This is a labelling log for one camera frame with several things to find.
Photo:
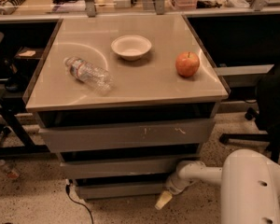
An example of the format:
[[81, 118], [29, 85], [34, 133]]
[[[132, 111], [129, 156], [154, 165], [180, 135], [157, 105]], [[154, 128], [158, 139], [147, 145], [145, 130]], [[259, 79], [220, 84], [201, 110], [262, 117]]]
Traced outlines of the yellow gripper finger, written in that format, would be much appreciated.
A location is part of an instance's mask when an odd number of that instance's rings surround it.
[[157, 210], [161, 210], [166, 204], [168, 204], [168, 202], [172, 200], [172, 198], [173, 195], [170, 191], [168, 190], [163, 191], [155, 204], [155, 208]]

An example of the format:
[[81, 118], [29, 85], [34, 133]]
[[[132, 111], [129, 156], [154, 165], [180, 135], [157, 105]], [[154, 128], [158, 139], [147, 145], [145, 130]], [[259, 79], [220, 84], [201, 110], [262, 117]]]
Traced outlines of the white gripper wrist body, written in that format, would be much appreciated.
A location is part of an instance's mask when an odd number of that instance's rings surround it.
[[178, 195], [193, 183], [191, 178], [181, 176], [178, 172], [170, 174], [165, 182], [166, 189], [173, 195]]

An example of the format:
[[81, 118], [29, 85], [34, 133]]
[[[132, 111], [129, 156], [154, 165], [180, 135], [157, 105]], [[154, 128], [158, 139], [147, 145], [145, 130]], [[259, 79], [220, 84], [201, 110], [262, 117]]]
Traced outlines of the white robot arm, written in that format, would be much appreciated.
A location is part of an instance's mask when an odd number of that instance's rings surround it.
[[280, 165], [264, 155], [239, 149], [221, 167], [182, 161], [168, 176], [155, 208], [199, 180], [220, 186], [221, 224], [280, 224]]

